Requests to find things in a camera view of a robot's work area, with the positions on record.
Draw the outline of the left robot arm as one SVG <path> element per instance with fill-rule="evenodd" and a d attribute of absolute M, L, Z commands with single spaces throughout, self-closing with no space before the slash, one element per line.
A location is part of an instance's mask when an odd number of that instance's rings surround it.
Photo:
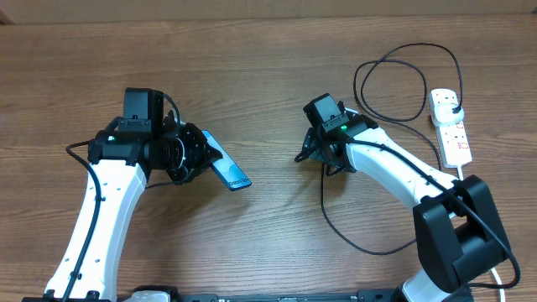
<path fill-rule="evenodd" d="M 192 181 L 223 155 L 192 123 L 180 120 L 170 96 L 149 88 L 125 91 L 123 114 L 87 141 L 85 197 L 63 260 L 42 301 L 114 301 L 129 224 L 152 171 L 173 185 Z"/>

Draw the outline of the blue Galaxy smartphone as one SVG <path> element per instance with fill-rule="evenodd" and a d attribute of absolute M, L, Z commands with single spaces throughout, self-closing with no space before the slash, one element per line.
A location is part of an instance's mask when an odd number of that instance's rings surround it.
<path fill-rule="evenodd" d="M 220 178 L 222 183 L 230 190 L 236 191 L 248 188 L 252 181 L 246 176 L 246 174 L 240 169 L 235 161 L 229 156 L 229 154 L 223 149 L 223 147 L 215 140 L 211 133 L 207 130 L 203 130 L 208 144 L 218 150 L 222 154 L 221 159 L 217 159 L 211 168 L 215 174 Z"/>

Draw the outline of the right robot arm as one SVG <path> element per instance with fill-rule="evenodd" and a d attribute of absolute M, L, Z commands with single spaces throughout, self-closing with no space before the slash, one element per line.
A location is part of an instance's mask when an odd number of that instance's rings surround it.
<path fill-rule="evenodd" d="M 322 162 L 324 173 L 363 172 L 412 212 L 420 271 L 389 301 L 471 301 L 477 277 L 505 260 L 514 263 L 506 232 L 487 184 L 435 169 L 396 144 L 372 119 L 326 93 L 309 102 L 310 121 L 295 161 Z"/>

